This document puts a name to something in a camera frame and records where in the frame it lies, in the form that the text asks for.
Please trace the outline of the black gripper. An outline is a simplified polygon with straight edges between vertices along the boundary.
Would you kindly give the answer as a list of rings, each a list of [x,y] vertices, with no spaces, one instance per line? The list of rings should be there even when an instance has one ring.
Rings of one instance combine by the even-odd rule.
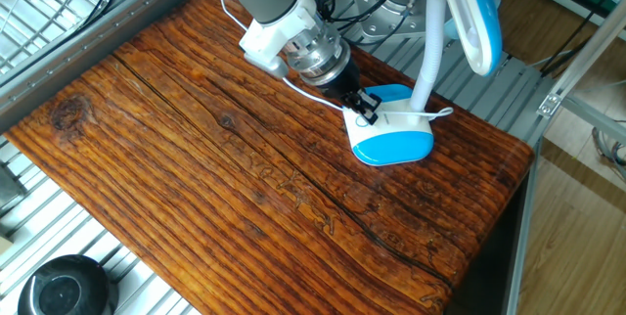
[[[345,107],[360,113],[368,124],[374,125],[378,120],[376,110],[382,99],[361,89],[360,70],[352,59],[330,82],[317,85],[317,88],[325,97],[338,100]]]

